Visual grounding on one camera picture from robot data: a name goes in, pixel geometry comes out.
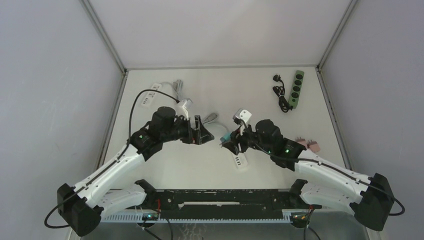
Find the teal plug adapter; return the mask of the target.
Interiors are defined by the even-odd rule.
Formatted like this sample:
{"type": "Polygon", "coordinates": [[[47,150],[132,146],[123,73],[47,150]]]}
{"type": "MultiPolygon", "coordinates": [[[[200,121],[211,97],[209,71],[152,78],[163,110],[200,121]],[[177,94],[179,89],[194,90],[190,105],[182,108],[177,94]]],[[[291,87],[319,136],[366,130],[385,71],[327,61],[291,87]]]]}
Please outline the teal plug adapter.
{"type": "Polygon", "coordinates": [[[220,140],[220,146],[223,147],[225,144],[228,144],[231,141],[231,133],[230,132],[226,133],[219,140],[220,140]]]}

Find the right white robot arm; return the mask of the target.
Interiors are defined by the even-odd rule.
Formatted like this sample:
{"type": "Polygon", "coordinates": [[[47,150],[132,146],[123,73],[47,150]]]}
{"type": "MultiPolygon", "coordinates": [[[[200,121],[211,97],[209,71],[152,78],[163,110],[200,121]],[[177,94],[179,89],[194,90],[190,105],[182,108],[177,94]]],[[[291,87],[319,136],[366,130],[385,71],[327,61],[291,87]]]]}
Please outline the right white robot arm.
{"type": "Polygon", "coordinates": [[[305,204],[322,206],[351,214],[363,226],[382,231],[389,217],[401,216],[406,209],[395,197],[388,179],[340,167],[323,159],[303,144],[286,138],[270,120],[255,128],[236,120],[239,128],[221,138],[221,146],[238,155],[248,149],[267,154],[279,167],[302,178],[293,184],[289,203],[295,208],[305,204]]]}

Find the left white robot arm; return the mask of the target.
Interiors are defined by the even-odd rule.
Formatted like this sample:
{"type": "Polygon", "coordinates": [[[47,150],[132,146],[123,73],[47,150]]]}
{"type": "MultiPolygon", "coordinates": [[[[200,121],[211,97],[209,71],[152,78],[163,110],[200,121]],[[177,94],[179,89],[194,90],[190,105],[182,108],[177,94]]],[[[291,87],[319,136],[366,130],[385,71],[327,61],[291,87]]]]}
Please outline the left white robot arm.
{"type": "Polygon", "coordinates": [[[79,237],[84,237],[109,215],[137,205],[145,209],[153,207],[156,194],[137,182],[113,193],[113,199],[106,199],[106,193],[121,177],[161,151],[164,143],[181,141],[203,145],[214,140],[199,115],[194,117],[194,123],[192,127],[190,119],[177,115],[171,107],[159,107],[150,121],[130,134],[126,144],[111,160],[76,184],[60,186],[56,192],[56,209],[67,226],[79,237]]]}

